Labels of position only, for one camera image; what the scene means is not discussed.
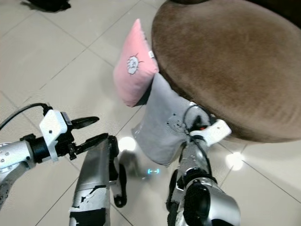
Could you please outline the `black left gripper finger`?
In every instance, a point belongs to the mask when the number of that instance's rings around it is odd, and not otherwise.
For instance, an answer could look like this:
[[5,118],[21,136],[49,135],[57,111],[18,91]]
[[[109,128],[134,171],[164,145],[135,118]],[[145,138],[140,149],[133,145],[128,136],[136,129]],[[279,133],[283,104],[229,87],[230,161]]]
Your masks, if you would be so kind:
[[84,143],[77,145],[75,154],[86,152],[89,148],[96,146],[108,138],[108,133],[102,133],[95,137],[88,138]]
[[99,121],[99,117],[89,116],[86,118],[77,118],[71,120],[71,126],[73,129],[83,129],[84,127],[88,127],[93,123]]

